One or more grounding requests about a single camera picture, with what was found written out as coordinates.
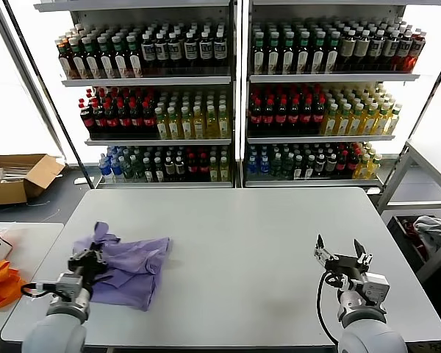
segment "bottle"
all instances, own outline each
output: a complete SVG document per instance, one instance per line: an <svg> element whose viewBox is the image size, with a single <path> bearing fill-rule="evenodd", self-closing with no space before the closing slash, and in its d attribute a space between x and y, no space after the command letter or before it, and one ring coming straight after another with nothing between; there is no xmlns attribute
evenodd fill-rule
<svg viewBox="0 0 441 353"><path fill-rule="evenodd" d="M325 32L319 31L315 34L315 47L312 52L312 61L310 64L310 73L319 74L322 71L323 42L325 41Z"/></svg>
<svg viewBox="0 0 441 353"><path fill-rule="evenodd" d="M255 46L253 49L253 55L251 56L254 75L263 74L263 62L264 62L264 50L263 50L263 38L265 34L263 32L255 33Z"/></svg>
<svg viewBox="0 0 441 353"><path fill-rule="evenodd" d="M376 35L370 40L369 49L367 50L366 65L367 71L377 71L379 68L379 57L384 46L384 30L379 29Z"/></svg>
<svg viewBox="0 0 441 353"><path fill-rule="evenodd" d="M314 165L315 165L315 156L313 154L309 154L306 163L306 170L304 174L304 179L310 179L312 174L314 173Z"/></svg>
<svg viewBox="0 0 441 353"><path fill-rule="evenodd" d="M295 64L295 73L305 74L307 69L307 61L309 56L309 36L310 33L307 31L301 32L301 42L298 48L296 64Z"/></svg>
<svg viewBox="0 0 441 353"><path fill-rule="evenodd" d="M346 129L348 127L348 123L349 123L350 110L351 110L351 104L345 103L342 107L341 115L337 119L337 122L335 123L335 135L336 136L343 136L345 134L345 131L346 131Z"/></svg>
<svg viewBox="0 0 441 353"><path fill-rule="evenodd" d="M278 32L271 32L270 33L270 46L268 47L267 52L267 69L268 69L268 75L274 75L276 74L276 66L278 64L278 38L279 33Z"/></svg>
<svg viewBox="0 0 441 353"><path fill-rule="evenodd" d="M353 115L350 118L350 122L348 123L347 130L345 134L347 136L355 136L358 135L359 125L364 121L365 116L362 114L362 110L364 109L364 105L358 103L354 106Z"/></svg>
<svg viewBox="0 0 441 353"><path fill-rule="evenodd" d="M330 44L326 52L325 74L331 74L335 69L335 62L338 56L338 43L340 41L340 33L334 31L331 33Z"/></svg>
<svg viewBox="0 0 441 353"><path fill-rule="evenodd" d="M390 123L389 126L387 127L387 129L384 131L384 134L387 136L391 136L391 134L394 132L395 130L395 126L398 123L398 115L400 114L400 110L402 109L402 104L396 104L394 106L394 109L392 111L392 118L390 118Z"/></svg>
<svg viewBox="0 0 441 353"><path fill-rule="evenodd" d="M376 122L370 131L371 135L383 135L384 129L388 121L387 111L389 110L389 103L383 103L379 114L377 115Z"/></svg>
<svg viewBox="0 0 441 353"><path fill-rule="evenodd" d="M90 68L88 67L88 63L85 60L85 55L83 54L79 40L77 38L70 38L68 42L71 45L72 55L71 58L73 63L76 66L76 69L79 73L81 79L89 79L90 78Z"/></svg>
<svg viewBox="0 0 441 353"><path fill-rule="evenodd" d="M351 61L356 45L354 34L354 29L350 29L347 34L343 35L340 56L338 57L338 71L349 71L351 69Z"/></svg>
<svg viewBox="0 0 441 353"><path fill-rule="evenodd" d="M204 137L204 121L201 117L201 108L195 106L193 108L193 125L196 140L203 140Z"/></svg>
<svg viewBox="0 0 441 353"><path fill-rule="evenodd" d="M354 71L363 71L365 69L365 57L368 52L369 43L369 30L365 29L362 31L362 34L356 39L356 45L354 46Z"/></svg>
<svg viewBox="0 0 441 353"><path fill-rule="evenodd" d="M157 116L157 128L159 130L160 140L169 139L169 129L167 129L167 121L165 120L165 114L163 114L162 108L155 108L155 115Z"/></svg>
<svg viewBox="0 0 441 353"><path fill-rule="evenodd" d="M219 138L219 123L215 116L215 108L213 105L207 107L206 137Z"/></svg>
<svg viewBox="0 0 441 353"><path fill-rule="evenodd" d="M288 75L291 73L293 65L293 43L294 32L286 32L286 41L284 43L284 49L282 51L282 74Z"/></svg>
<svg viewBox="0 0 441 353"><path fill-rule="evenodd" d="M219 133L220 138L230 138L229 117L225 105L219 106Z"/></svg>
<svg viewBox="0 0 441 353"><path fill-rule="evenodd" d="M353 172L353 179L365 179L368 172L369 154L364 154L359 162L357 168Z"/></svg>
<svg viewBox="0 0 441 353"><path fill-rule="evenodd" d="M336 124L336 119L337 119L337 109L338 109L337 104L335 103L330 104L330 107L327 113L325 114L325 118L323 119L322 126L320 128L320 133L323 136L333 135L334 126Z"/></svg>

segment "black cable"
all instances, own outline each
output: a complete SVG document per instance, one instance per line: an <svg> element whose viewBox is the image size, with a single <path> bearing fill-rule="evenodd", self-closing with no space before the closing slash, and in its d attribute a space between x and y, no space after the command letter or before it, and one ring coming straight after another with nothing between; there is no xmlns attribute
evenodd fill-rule
<svg viewBox="0 0 441 353"><path fill-rule="evenodd" d="M320 322L320 325L322 326L323 331L326 333L326 335L330 338L330 341L333 342L333 344L335 346L338 346L338 340L333 337L330 333L330 331L326 328L325 325L325 321L323 321L323 317L322 317L322 310L320 308L320 300L322 298L322 287L323 287L323 282L325 281L325 277L330 274L330 271L325 271L322 274L322 277L320 278L320 282L318 283L318 291L317 291L317 315L318 315L318 320Z"/></svg>

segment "dark bottle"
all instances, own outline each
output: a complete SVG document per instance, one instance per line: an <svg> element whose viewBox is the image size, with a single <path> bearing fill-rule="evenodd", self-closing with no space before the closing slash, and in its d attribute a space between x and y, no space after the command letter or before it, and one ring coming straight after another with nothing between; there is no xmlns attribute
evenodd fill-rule
<svg viewBox="0 0 441 353"><path fill-rule="evenodd" d="M367 50L367 56L365 60L365 69L367 71L377 71L379 69L379 57L381 56L384 42L384 30L379 29L374 38L371 38L369 49Z"/></svg>
<svg viewBox="0 0 441 353"><path fill-rule="evenodd" d="M199 56L201 57L202 65L204 67L212 67L213 47L212 38L209 37L208 32L201 33L201 41L199 42Z"/></svg>
<svg viewBox="0 0 441 353"><path fill-rule="evenodd" d="M335 69L335 63L338 56L338 42L340 41L340 33L332 32L330 37L330 44L325 56L324 73L331 74Z"/></svg>
<svg viewBox="0 0 441 353"><path fill-rule="evenodd" d="M350 71L353 58L356 38L354 29L350 29L348 34L344 34L341 40L340 56L338 57L338 71Z"/></svg>
<svg viewBox="0 0 441 353"><path fill-rule="evenodd" d="M253 75L263 74L263 63L265 61L265 52L263 49L263 32L255 33L255 45L251 55L251 67L253 68Z"/></svg>
<svg viewBox="0 0 441 353"><path fill-rule="evenodd" d="M322 70L323 44L325 43L325 32L319 31L315 34L315 46L312 50L310 61L310 73L319 74Z"/></svg>
<svg viewBox="0 0 441 353"><path fill-rule="evenodd" d="M282 50L282 74L288 75L291 73L293 66L293 44L294 44L294 32L286 32L286 41L284 43L284 49Z"/></svg>
<svg viewBox="0 0 441 353"><path fill-rule="evenodd" d="M392 58L395 56L398 48L398 33L399 31L392 31L390 36L385 40L382 55L379 58L380 71L390 71L392 68Z"/></svg>
<svg viewBox="0 0 441 353"><path fill-rule="evenodd" d="M114 58L116 61L116 65L118 67L119 76L123 79L130 77L129 75L129 68L130 60L129 60L129 53L127 50L123 47L123 42L120 37L117 35L111 38L112 44L115 47L115 53Z"/></svg>
<svg viewBox="0 0 441 353"><path fill-rule="evenodd" d="M305 74L307 68L307 60L309 56L309 36L310 33L303 31L301 33L301 41L299 42L299 48L297 51L297 56L295 58L295 73Z"/></svg>
<svg viewBox="0 0 441 353"><path fill-rule="evenodd" d="M353 71L363 71L365 69L365 58L370 44L369 30L365 29L356 39L353 52Z"/></svg>
<svg viewBox="0 0 441 353"><path fill-rule="evenodd" d="M79 76L81 79L89 79L90 68L88 67L87 60L85 60L85 54L83 54L82 49L80 48L79 40L77 38L70 38L68 42L72 48L72 60L76 66L77 71L79 72Z"/></svg>
<svg viewBox="0 0 441 353"><path fill-rule="evenodd" d="M126 40L129 47L129 61L131 62L133 76L142 77L142 52L139 49L137 40L133 35L128 35Z"/></svg>

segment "orange bag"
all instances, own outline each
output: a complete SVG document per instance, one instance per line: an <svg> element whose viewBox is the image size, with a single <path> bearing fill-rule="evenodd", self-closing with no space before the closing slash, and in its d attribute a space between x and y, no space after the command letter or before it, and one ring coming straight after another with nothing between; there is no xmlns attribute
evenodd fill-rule
<svg viewBox="0 0 441 353"><path fill-rule="evenodd" d="M0 308L21 297L20 288L26 284L18 275L18 270L10 268L10 261L0 261Z"/></svg>

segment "bottle label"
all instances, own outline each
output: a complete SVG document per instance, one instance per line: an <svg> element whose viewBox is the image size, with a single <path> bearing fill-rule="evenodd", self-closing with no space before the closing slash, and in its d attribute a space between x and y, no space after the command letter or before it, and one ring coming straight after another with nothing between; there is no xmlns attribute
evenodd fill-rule
<svg viewBox="0 0 441 353"><path fill-rule="evenodd" d="M140 65L139 57L137 55L131 55L130 59L134 76L142 77L142 66Z"/></svg>
<svg viewBox="0 0 441 353"><path fill-rule="evenodd" d="M312 120L314 121L314 123L321 123L323 120L323 115L314 114L312 116Z"/></svg>
<svg viewBox="0 0 441 353"><path fill-rule="evenodd" d="M167 128L165 127L165 124L157 124L157 128L159 130L160 138L162 140L166 140L168 136L167 136Z"/></svg>
<svg viewBox="0 0 441 353"><path fill-rule="evenodd" d="M85 65L83 63L83 60L81 57L75 57L73 59L73 62L75 63L75 66L77 68L77 70L79 71L79 75L82 79L87 79L88 75L87 75L87 69L85 68Z"/></svg>
<svg viewBox="0 0 441 353"><path fill-rule="evenodd" d="M361 121L359 119L353 119L350 129L348 130L348 136L357 135L358 126Z"/></svg>
<svg viewBox="0 0 441 353"><path fill-rule="evenodd" d="M191 136L191 124L190 122L187 123L183 123L183 133L184 133L184 138L187 140L191 140L193 138L193 136Z"/></svg>
<svg viewBox="0 0 441 353"><path fill-rule="evenodd" d="M65 75L67 76L67 78L71 79L71 71L72 71L72 69L71 69L70 64L68 63L68 60L66 58L64 58L64 57L61 57L61 58L59 58L59 61L60 61L60 65L62 66L62 69L64 70Z"/></svg>
<svg viewBox="0 0 441 353"><path fill-rule="evenodd" d="M147 182L153 182L154 178L152 177L152 172L151 171L146 171L146 179Z"/></svg>
<svg viewBox="0 0 441 353"><path fill-rule="evenodd" d="M263 72L263 53L258 51L254 57L254 74L261 75Z"/></svg>
<svg viewBox="0 0 441 353"><path fill-rule="evenodd" d="M219 121L220 138L227 138L229 136L229 128L227 121Z"/></svg>
<svg viewBox="0 0 441 353"><path fill-rule="evenodd" d="M178 140L179 139L178 126L176 125L176 123L169 123L169 126L170 126L171 138L173 140Z"/></svg>
<svg viewBox="0 0 441 353"><path fill-rule="evenodd" d="M366 120L365 128L362 130L363 135L370 135L370 130L373 128L374 121L376 121L376 119Z"/></svg>
<svg viewBox="0 0 441 353"><path fill-rule="evenodd" d="M369 40L357 40L354 47L355 57L365 57L369 48Z"/></svg>
<svg viewBox="0 0 441 353"><path fill-rule="evenodd" d="M168 60L168 46L167 43L155 44L158 60Z"/></svg>
<svg viewBox="0 0 441 353"><path fill-rule="evenodd" d="M299 121L303 124L308 124L310 121L310 114L300 114Z"/></svg>
<svg viewBox="0 0 441 353"><path fill-rule="evenodd" d="M400 39L400 42L398 42L398 49L395 55L397 55L398 57L406 57L409 54L411 47L412 47L412 40Z"/></svg>
<svg viewBox="0 0 441 353"><path fill-rule="evenodd" d="M355 40L343 39L341 43L340 55L342 57L350 57L353 55Z"/></svg>
<svg viewBox="0 0 441 353"><path fill-rule="evenodd" d="M116 78L115 70L111 66L111 59L109 57L101 57L101 62L103 63L104 72L108 79Z"/></svg>
<svg viewBox="0 0 441 353"><path fill-rule="evenodd" d="M278 53L272 51L268 55L268 75L274 75L276 73L277 63L278 63Z"/></svg>
<svg viewBox="0 0 441 353"><path fill-rule="evenodd" d="M156 171L155 174L157 174L157 179L159 182L163 182L163 172L162 171Z"/></svg>
<svg viewBox="0 0 441 353"><path fill-rule="evenodd" d="M294 169L294 180L299 180L301 178L301 169Z"/></svg>
<svg viewBox="0 0 441 353"><path fill-rule="evenodd" d="M397 40L386 40L384 48L382 49L382 55L385 57L393 57L398 48Z"/></svg>
<svg viewBox="0 0 441 353"><path fill-rule="evenodd" d="M214 57L216 60L227 58L226 42L214 42Z"/></svg>
<svg viewBox="0 0 441 353"><path fill-rule="evenodd" d="M126 67L126 61L124 60L124 57L121 55L116 55L115 57L116 64L118 65L119 74L122 78L129 77L127 74L127 67Z"/></svg>
<svg viewBox="0 0 441 353"><path fill-rule="evenodd" d="M329 54L326 57L326 64L325 64L325 74L331 74L335 67L335 61L337 61L337 51L330 51Z"/></svg>
<svg viewBox="0 0 441 353"><path fill-rule="evenodd" d="M297 58L297 74L303 74L306 70L306 64L307 64L307 51L301 51L299 53L299 56Z"/></svg>
<svg viewBox="0 0 441 353"><path fill-rule="evenodd" d="M323 136L331 136L334 126L335 126L335 119L329 119L326 122L325 132L323 133Z"/></svg>
<svg viewBox="0 0 441 353"><path fill-rule="evenodd" d="M322 65L323 51L316 51L314 53L314 60L312 61L311 74L318 74L320 65Z"/></svg>
<svg viewBox="0 0 441 353"><path fill-rule="evenodd" d="M338 136L343 136L345 134L346 127L348 126L348 119L343 119L338 127Z"/></svg>
<svg viewBox="0 0 441 353"><path fill-rule="evenodd" d="M314 170L312 168L306 169L306 173L304 174L304 179L310 179Z"/></svg>
<svg viewBox="0 0 441 353"><path fill-rule="evenodd" d="M155 60L154 44L143 44L142 55L144 56L145 61L154 61Z"/></svg>
<svg viewBox="0 0 441 353"><path fill-rule="evenodd" d="M210 171L211 174L211 182L217 182L218 181L218 171Z"/></svg>
<svg viewBox="0 0 441 353"><path fill-rule="evenodd" d="M198 140L202 140L204 138L204 135L203 135L203 124L201 124L201 123L194 123L194 132L196 133L196 138Z"/></svg>
<svg viewBox="0 0 441 353"><path fill-rule="evenodd" d="M293 63L293 53L286 51L282 60L282 74L288 75L291 70L291 64Z"/></svg>
<svg viewBox="0 0 441 353"><path fill-rule="evenodd" d="M179 42L169 43L168 51L170 52L171 60L180 60L182 58L182 46L179 45Z"/></svg>
<svg viewBox="0 0 441 353"><path fill-rule="evenodd" d="M286 116L285 115L277 115L275 120L276 120L276 123L278 123L278 124L284 124L286 122Z"/></svg>
<svg viewBox="0 0 441 353"><path fill-rule="evenodd" d="M196 45L196 42L194 43L184 42L184 52L186 53L186 58L188 60L198 59L198 47Z"/></svg>
<svg viewBox="0 0 441 353"><path fill-rule="evenodd" d="M212 42L200 42L199 50L201 54L201 59L211 60L212 59Z"/></svg>
<svg viewBox="0 0 441 353"><path fill-rule="evenodd" d="M287 121L288 121L290 124L295 124L295 123L297 123L297 120L299 120L299 115L289 115L289 116L287 117Z"/></svg>

